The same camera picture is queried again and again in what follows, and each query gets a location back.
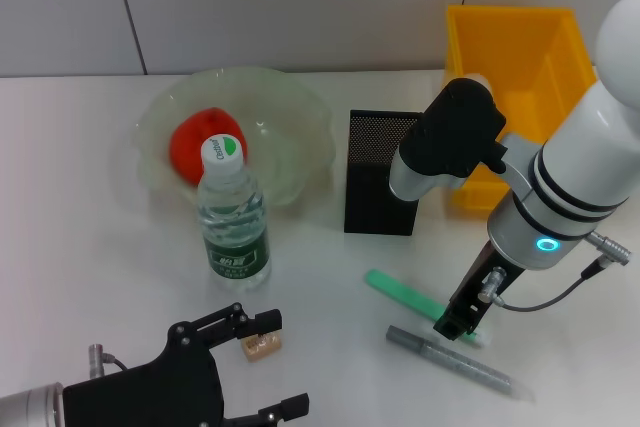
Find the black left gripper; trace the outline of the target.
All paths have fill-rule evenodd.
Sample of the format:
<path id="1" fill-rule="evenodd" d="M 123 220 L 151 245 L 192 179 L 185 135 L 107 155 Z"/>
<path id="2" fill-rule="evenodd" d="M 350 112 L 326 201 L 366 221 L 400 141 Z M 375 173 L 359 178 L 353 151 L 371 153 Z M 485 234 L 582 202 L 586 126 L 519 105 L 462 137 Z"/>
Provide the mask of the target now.
<path id="1" fill-rule="evenodd" d="M 236 302 L 191 323 L 169 329 L 153 361 L 63 389 L 67 426 L 270 427 L 309 414 L 307 393 L 224 419 L 215 361 L 207 348 L 282 328 L 278 309 L 250 317 Z"/>

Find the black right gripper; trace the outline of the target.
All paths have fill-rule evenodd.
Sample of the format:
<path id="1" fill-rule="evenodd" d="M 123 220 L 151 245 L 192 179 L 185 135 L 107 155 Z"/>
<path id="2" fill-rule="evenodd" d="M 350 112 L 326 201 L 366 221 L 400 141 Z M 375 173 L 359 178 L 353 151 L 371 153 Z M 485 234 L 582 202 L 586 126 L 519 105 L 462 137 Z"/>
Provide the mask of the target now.
<path id="1" fill-rule="evenodd" d="M 451 297 L 446 313 L 435 322 L 434 330 L 451 341 L 461 336 L 482 338 L 484 330 L 478 324 L 488 311 L 491 298 L 501 295 L 523 272 L 488 241 Z M 501 275 L 501 280 L 495 288 L 490 287 L 488 301 L 483 302 L 481 291 L 495 273 Z M 466 326 L 474 327 L 466 331 Z"/>

